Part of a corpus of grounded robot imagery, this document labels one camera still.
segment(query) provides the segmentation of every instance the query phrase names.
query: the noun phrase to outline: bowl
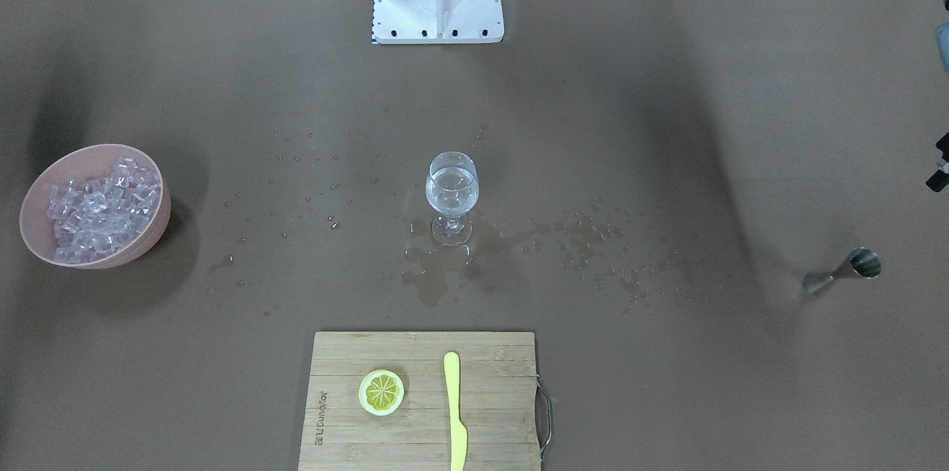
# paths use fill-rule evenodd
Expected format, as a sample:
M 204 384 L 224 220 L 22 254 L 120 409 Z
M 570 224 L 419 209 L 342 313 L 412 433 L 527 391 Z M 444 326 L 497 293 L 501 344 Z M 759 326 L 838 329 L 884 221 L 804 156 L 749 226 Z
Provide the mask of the bowl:
M 112 164 L 119 156 L 130 156 L 136 163 L 149 167 L 159 177 L 162 184 L 162 199 L 155 208 L 151 220 L 145 230 L 131 243 L 112 252 L 105 258 L 95 261 L 67 264 L 53 260 L 58 243 L 53 236 L 53 220 L 47 217 L 47 208 L 50 206 L 50 190 L 53 184 L 64 185 L 72 178 L 92 179 L 106 177 L 112 169 Z M 27 191 L 20 207 L 20 235 L 27 248 L 41 260 L 61 267 L 75 269 L 108 269 L 126 264 L 152 248 L 164 234 L 171 216 L 172 204 L 168 193 L 168 185 L 162 177 L 162 171 L 155 161 L 141 150 L 127 145 L 102 144 L 93 145 L 77 150 L 62 157 L 36 178 L 33 186 Z

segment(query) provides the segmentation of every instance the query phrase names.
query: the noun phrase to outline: wooden cutting board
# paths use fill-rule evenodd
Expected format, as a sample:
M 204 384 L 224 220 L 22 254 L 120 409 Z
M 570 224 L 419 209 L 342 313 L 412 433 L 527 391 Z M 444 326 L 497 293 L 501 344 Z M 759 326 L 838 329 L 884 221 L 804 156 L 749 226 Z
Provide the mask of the wooden cutting board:
M 539 471 L 532 332 L 316 333 L 299 471 L 448 471 L 449 350 L 461 359 L 465 471 Z M 360 382 L 375 369 L 406 386 L 386 417 L 359 404 Z

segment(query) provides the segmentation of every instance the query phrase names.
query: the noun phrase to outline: knife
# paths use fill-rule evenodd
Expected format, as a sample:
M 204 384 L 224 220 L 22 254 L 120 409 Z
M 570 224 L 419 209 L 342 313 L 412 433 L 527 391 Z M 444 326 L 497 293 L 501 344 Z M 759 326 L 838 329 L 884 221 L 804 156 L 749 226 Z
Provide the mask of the knife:
M 468 430 L 461 424 L 461 417 L 458 415 L 461 360 L 458 360 L 458 353 L 454 350 L 445 354 L 445 386 L 448 389 L 448 424 L 452 428 L 452 471 L 461 471 L 468 455 Z

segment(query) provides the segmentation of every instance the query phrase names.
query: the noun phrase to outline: lemon slice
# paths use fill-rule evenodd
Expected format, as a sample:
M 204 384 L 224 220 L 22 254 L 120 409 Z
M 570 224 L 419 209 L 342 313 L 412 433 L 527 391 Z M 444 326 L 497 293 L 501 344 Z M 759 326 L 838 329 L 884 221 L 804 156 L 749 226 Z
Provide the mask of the lemon slice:
M 359 404 L 372 415 L 389 415 L 403 403 L 406 388 L 399 375 L 376 369 L 363 378 L 359 386 Z

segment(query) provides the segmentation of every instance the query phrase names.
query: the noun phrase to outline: metal jigger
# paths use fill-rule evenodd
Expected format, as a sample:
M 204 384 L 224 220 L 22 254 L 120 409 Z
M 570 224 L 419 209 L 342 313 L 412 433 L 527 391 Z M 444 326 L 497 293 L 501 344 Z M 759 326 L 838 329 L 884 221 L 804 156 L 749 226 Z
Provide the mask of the metal jigger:
M 804 276 L 804 289 L 819 297 L 826 293 L 837 279 L 872 279 L 879 276 L 881 270 L 880 258 L 871 249 L 855 248 L 833 272 L 809 272 L 807 276 Z

